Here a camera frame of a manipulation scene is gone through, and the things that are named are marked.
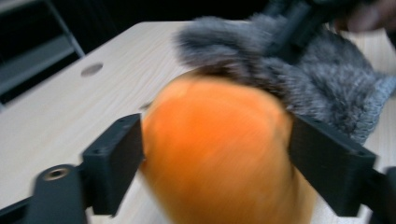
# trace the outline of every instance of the wooden table surface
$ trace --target wooden table surface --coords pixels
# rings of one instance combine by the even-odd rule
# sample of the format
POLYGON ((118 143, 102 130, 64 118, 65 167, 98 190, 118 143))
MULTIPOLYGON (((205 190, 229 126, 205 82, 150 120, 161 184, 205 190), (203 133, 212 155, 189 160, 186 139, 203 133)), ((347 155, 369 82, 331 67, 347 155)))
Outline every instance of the wooden table surface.
MULTIPOLYGON (((172 37, 186 22, 144 22, 28 91, 0 113, 0 208, 31 194, 35 176, 51 166, 81 163, 80 153, 116 119, 154 98, 169 80, 189 70, 175 57, 172 37), (96 74, 83 71, 95 64, 96 74)), ((352 36, 374 67, 396 74, 396 57, 384 33, 352 36)), ((377 167, 396 164, 396 101, 386 104, 366 146, 377 167)), ((319 198, 312 223, 365 223, 336 217, 319 198)), ((137 174, 118 215, 91 223, 169 223, 137 174)))

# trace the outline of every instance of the gray furry glove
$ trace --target gray furry glove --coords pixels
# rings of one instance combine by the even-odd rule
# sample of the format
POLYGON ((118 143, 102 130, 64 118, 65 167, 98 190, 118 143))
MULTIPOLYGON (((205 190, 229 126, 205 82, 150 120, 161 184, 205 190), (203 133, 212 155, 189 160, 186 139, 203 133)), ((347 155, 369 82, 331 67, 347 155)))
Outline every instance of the gray furry glove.
POLYGON ((284 22, 265 15, 243 22, 197 19, 177 33, 178 58, 208 74, 226 73, 269 91, 290 112, 322 120, 364 144, 396 77, 376 72, 354 44, 325 28, 298 64, 265 58, 284 22))

